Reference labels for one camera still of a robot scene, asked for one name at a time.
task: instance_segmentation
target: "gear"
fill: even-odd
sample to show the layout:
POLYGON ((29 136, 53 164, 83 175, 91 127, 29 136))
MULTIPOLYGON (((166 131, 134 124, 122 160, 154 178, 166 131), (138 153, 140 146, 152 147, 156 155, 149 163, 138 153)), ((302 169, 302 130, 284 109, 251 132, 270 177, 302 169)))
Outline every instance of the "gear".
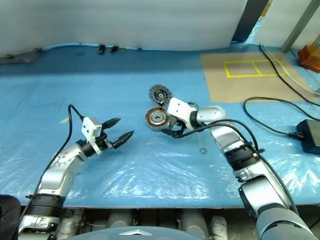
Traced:
POLYGON ((172 98, 172 92, 167 87, 156 84, 150 88, 149 97, 156 104, 166 105, 172 98))
POLYGON ((152 108, 145 115, 145 121, 153 130, 161 130, 169 122, 169 117, 165 110, 152 108))

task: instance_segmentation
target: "black cable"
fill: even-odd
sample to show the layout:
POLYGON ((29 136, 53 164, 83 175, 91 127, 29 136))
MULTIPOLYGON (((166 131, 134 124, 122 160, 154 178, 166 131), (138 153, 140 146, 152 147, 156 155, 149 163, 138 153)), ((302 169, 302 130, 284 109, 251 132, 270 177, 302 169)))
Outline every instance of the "black cable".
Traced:
POLYGON ((313 104, 315 106, 320 107, 320 104, 311 101, 309 99, 307 99, 304 95, 302 95, 300 92, 298 92, 297 90, 294 89, 293 86, 291 86, 286 80, 284 80, 284 78, 280 75, 280 73, 278 72, 278 69, 276 68, 274 62, 268 57, 268 55, 266 54, 266 52, 262 49, 261 44, 259 44, 259 50, 263 53, 263 55, 269 60, 272 68, 275 70, 276 74, 278 75, 278 77, 282 80, 282 82, 284 82, 285 85, 287 85, 292 91, 294 91, 297 95, 299 95, 303 100, 305 100, 306 102, 313 104))
POLYGON ((312 115, 310 115, 309 113, 307 113, 305 110, 303 110, 301 107, 299 107, 297 104, 291 102, 291 101, 287 101, 287 100, 284 100, 284 99, 279 99, 279 98, 274 98, 274 97, 264 97, 264 96, 253 96, 253 97, 249 97, 247 98, 244 103, 243 103, 243 110, 244 112, 248 115, 249 118, 251 118, 252 120, 254 120, 255 122, 257 122, 258 124, 266 127, 267 129, 273 131, 273 132, 276 132, 278 134, 282 134, 282 135, 287 135, 287 136, 290 136, 290 137, 298 137, 298 138, 301 138, 302 136, 297 133, 297 132, 284 132, 284 131, 279 131, 279 130, 276 130, 272 127, 270 127, 269 125, 263 123, 262 121, 256 119, 254 116, 252 116, 249 112, 248 112, 248 109, 247 109, 247 102, 250 102, 250 101, 254 101, 254 100, 273 100, 273 101, 279 101, 279 102, 283 102, 283 103, 287 103, 287 104, 290 104, 292 106, 294 106, 295 108, 297 108, 298 110, 300 110, 302 113, 304 113, 306 116, 308 116, 309 118, 313 119, 313 120, 317 120, 317 121, 320 121, 320 118, 316 118, 312 115))
POLYGON ((275 178, 277 179, 277 181, 279 182, 279 184, 281 185, 283 191, 285 192, 285 194, 287 195, 288 197, 288 200, 290 202, 290 209, 295 212, 298 216, 299 216, 299 212, 298 212, 298 209, 297 209, 297 206, 295 204, 295 201, 293 200, 290 192, 288 191, 286 185, 284 184, 284 182, 282 181, 281 177, 279 176, 279 174, 277 173, 277 171, 271 166, 271 164, 260 154, 260 150, 259 150, 259 147, 258 147, 258 143, 257 143, 257 139, 256 139, 256 136, 254 135, 254 133, 250 130, 250 128, 245 125, 243 122, 241 121, 238 121, 238 120, 233 120, 233 119, 222 119, 222 120, 217 120, 217 121, 214 121, 208 125, 205 125, 205 126, 202 126, 202 127, 199 127, 195 130, 192 130, 192 131, 189 131, 187 133, 184 133, 182 135, 177 135, 177 136, 173 136, 174 138, 183 138, 183 137, 186 137, 186 136, 189 136, 191 134, 194 134, 196 132, 201 132, 205 129, 208 129, 208 128, 212 128, 212 127, 228 127, 228 128, 231 128, 233 130, 236 131, 237 134, 239 134, 239 136, 243 139, 243 141, 247 144, 248 147, 251 147, 251 149, 253 151, 255 151, 257 153, 257 155, 259 156, 259 158, 268 166, 268 168, 270 169, 270 171, 274 174, 275 178), (230 124, 226 124, 226 123, 221 123, 221 122, 234 122, 234 123, 238 123, 240 125, 242 125, 247 131, 248 133, 250 134, 253 142, 254 142, 254 148, 249 144, 248 140, 244 137, 244 135, 236 128, 234 127, 233 125, 230 125, 230 124))
POLYGON ((45 174, 45 172, 50 168, 51 164, 54 162, 54 160, 57 158, 57 156, 61 153, 61 151, 65 148, 65 146, 68 144, 70 138, 71 138, 71 135, 72 135, 72 115, 71 115, 71 109, 74 110, 74 112, 79 116, 79 118, 81 119, 81 121, 83 121, 84 119, 84 116, 82 116, 79 111, 72 105, 70 104, 68 106, 68 118, 69 118, 69 134, 68 134, 68 137, 66 138, 66 140, 64 141, 63 145, 60 147, 60 149, 54 154, 54 156, 52 157, 51 161, 49 162, 49 164, 46 166, 46 168, 44 169, 41 177, 39 178, 39 181, 34 189, 34 192, 33 192, 33 195, 30 196, 30 199, 29 199, 29 202, 27 203, 27 205, 25 206, 21 216, 20 216, 20 219, 19 219, 19 223, 21 222, 22 218, 24 217, 24 215, 26 214, 27 210, 29 209, 30 207, 30 204, 33 200, 33 198, 36 196, 37 194, 37 191, 38 191, 38 188, 41 184, 41 180, 45 174))
POLYGON ((320 217, 313 223, 310 225, 309 229, 312 229, 315 225, 317 225, 320 222, 320 217))
POLYGON ((243 134, 234 126, 230 125, 230 124, 226 124, 226 123, 221 123, 221 122, 233 122, 233 123, 237 123, 237 124, 240 124, 241 126, 243 126, 247 132, 250 134, 252 140, 253 140, 253 143, 254 143, 254 148, 256 149, 256 151, 258 152, 259 151, 259 145, 258 145, 258 141, 254 135, 254 133, 251 131, 251 129, 245 125, 243 122, 241 121, 238 121, 238 120, 234 120, 234 119, 221 119, 221 120, 217 120, 217 121, 213 121, 205 126, 201 126, 197 129, 194 129, 192 131, 189 131, 187 133, 184 133, 182 135, 176 135, 176 136, 173 136, 174 138, 176 139, 180 139, 180 138, 183 138, 183 137, 186 137, 188 135, 191 135, 193 133, 196 133, 196 132, 201 132, 203 130, 206 130, 206 129, 209 129, 209 128, 212 128, 212 127, 229 127, 233 130, 236 131, 237 134, 240 135, 240 137, 245 140, 246 138, 243 136, 243 134))

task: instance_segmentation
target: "orange object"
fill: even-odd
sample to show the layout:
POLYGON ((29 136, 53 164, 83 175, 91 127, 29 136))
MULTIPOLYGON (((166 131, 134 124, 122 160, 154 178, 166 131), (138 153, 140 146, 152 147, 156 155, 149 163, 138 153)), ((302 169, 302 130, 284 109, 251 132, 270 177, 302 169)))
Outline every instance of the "orange object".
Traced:
POLYGON ((298 51, 300 66, 320 73, 320 47, 306 45, 298 51))

